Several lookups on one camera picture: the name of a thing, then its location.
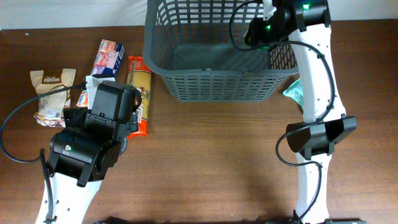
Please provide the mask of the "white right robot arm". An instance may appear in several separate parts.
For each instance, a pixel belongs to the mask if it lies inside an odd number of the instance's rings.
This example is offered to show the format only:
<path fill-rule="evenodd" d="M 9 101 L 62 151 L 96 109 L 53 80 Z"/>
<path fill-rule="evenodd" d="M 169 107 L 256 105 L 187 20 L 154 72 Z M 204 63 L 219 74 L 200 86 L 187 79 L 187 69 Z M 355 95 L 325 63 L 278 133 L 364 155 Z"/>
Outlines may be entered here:
<path fill-rule="evenodd" d="M 303 92 L 303 121 L 287 126 L 286 140 L 298 169 L 298 201 L 292 223 L 330 223 L 328 167 L 335 145 L 357 127 L 338 93 L 331 56 L 327 1 L 261 1 L 262 18 L 251 21 L 244 42 L 251 50 L 291 46 Z"/>

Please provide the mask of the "mint green wipes packet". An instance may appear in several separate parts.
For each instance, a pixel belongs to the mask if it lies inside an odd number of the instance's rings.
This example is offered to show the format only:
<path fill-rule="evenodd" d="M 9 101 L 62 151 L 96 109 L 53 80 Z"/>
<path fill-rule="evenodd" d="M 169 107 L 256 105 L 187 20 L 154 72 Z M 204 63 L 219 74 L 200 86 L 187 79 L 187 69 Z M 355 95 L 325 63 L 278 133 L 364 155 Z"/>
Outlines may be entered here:
<path fill-rule="evenodd" d="M 293 99 L 301 108 L 304 108 L 304 98 L 301 79 L 294 81 L 282 94 Z"/>

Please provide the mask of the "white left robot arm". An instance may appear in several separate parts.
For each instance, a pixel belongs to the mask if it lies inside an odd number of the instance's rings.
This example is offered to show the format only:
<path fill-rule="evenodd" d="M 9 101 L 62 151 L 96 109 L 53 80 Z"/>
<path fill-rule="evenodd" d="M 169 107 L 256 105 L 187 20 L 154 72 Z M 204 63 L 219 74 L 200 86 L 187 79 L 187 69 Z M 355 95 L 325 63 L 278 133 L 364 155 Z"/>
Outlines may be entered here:
<path fill-rule="evenodd" d="M 66 127 L 50 142 L 42 159 L 44 194 L 37 223 L 82 223 L 110 167 L 137 131 L 140 91 L 127 84 L 103 81 L 91 108 L 63 111 Z"/>

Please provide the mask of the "Kleenex tissue multipack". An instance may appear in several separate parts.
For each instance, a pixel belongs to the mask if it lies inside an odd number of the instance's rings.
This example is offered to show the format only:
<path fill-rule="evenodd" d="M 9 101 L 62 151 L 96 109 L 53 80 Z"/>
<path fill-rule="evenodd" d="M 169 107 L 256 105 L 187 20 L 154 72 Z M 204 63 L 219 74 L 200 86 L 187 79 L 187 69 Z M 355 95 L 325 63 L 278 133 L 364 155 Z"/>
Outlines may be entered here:
<path fill-rule="evenodd" d="M 103 39 L 99 45 L 93 68 L 87 76 L 105 78 L 106 81 L 115 81 L 121 62 L 124 57 L 124 46 L 121 43 Z M 88 97 L 86 89 L 78 99 L 77 107 L 87 107 Z"/>

